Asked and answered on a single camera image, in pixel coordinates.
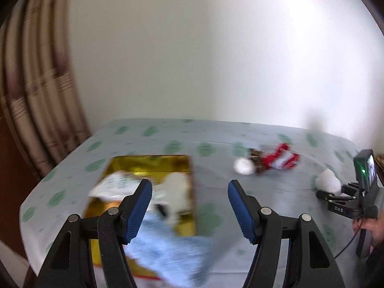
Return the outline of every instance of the curtain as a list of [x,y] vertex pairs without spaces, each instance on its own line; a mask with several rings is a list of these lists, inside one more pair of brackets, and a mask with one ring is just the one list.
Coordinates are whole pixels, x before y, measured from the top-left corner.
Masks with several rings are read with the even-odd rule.
[[1,105],[38,178],[90,136],[68,55],[67,2],[19,0],[0,30]]

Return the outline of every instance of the light blue towel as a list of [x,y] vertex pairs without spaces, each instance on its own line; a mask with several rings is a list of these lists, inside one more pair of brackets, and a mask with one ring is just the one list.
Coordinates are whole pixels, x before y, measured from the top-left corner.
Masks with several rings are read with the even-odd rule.
[[209,238],[177,237],[157,215],[147,213],[138,235],[125,246],[127,256],[176,287],[199,287],[210,266]]

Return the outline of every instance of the tablecloth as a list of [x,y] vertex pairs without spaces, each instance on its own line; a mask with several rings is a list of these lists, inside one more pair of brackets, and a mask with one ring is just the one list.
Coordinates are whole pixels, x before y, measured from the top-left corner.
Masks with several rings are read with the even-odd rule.
[[[302,155],[292,170],[269,170],[242,176],[234,160],[247,148],[272,151],[281,142]],[[38,273],[61,226],[72,213],[84,213],[88,192],[99,180],[110,158],[124,155],[187,154],[191,156],[198,212],[198,233],[212,237],[213,265],[204,287],[242,287],[255,246],[242,236],[227,197],[227,185],[239,180],[244,190],[280,215],[309,213],[333,253],[351,239],[351,220],[326,210],[317,200],[314,182],[325,168],[342,183],[356,180],[356,146],[341,137],[292,127],[239,122],[177,119],[114,120],[81,144],[55,167],[20,207],[20,229],[25,251]],[[282,241],[275,288],[283,283],[287,241]],[[356,245],[338,259],[346,287],[358,287]],[[102,276],[96,272],[98,281]],[[139,287],[165,287],[139,281]]]

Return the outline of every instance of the black sleeve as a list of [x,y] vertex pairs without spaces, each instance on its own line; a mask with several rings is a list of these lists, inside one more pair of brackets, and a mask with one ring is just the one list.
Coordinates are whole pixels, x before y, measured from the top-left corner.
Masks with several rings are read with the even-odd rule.
[[364,288],[384,287],[384,242],[369,255],[366,274]]

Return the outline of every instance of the curtain fold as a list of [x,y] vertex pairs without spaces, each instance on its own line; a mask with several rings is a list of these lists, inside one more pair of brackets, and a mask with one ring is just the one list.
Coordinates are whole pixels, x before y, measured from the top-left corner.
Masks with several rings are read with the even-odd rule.
[[1,27],[1,105],[40,177],[90,136],[70,69],[67,1],[19,0]]

